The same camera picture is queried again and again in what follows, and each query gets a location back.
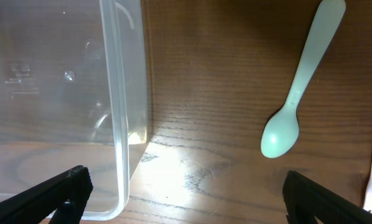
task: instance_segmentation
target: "spoon handle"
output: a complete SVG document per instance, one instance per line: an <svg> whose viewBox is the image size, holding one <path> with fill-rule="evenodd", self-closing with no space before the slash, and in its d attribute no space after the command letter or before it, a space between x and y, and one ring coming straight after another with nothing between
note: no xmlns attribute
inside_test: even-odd
<svg viewBox="0 0 372 224"><path fill-rule="evenodd" d="M297 109L346 9L345 0L323 0L317 9L285 106Z"/></svg>

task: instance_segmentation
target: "wood grain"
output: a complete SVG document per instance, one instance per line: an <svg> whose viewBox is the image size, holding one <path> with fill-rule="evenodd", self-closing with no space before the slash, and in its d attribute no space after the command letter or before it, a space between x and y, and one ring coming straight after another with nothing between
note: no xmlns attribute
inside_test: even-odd
<svg viewBox="0 0 372 224"><path fill-rule="evenodd" d="M372 153L372 0L341 26L299 105L300 136L266 159L319 0L143 1L153 135L110 223L286 223L297 170L362 205Z"/></svg>

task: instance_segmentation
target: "plastic spoon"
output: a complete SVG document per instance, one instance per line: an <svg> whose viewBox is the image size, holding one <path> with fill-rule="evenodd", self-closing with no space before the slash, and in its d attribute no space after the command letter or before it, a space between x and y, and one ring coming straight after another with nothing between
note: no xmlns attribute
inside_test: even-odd
<svg viewBox="0 0 372 224"><path fill-rule="evenodd" d="M286 102L267 122L263 131L261 150L264 156L279 157L296 142L299 135L297 121L299 101L337 31L345 9L344 0L323 0L320 3Z"/></svg>

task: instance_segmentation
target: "clear plastic container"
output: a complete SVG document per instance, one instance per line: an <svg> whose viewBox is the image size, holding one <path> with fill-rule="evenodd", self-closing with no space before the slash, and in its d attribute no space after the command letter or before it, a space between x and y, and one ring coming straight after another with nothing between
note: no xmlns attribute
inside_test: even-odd
<svg viewBox="0 0 372 224"><path fill-rule="evenodd" d="M83 219L114 218L146 134L139 1L0 0L0 202L84 165Z"/></svg>

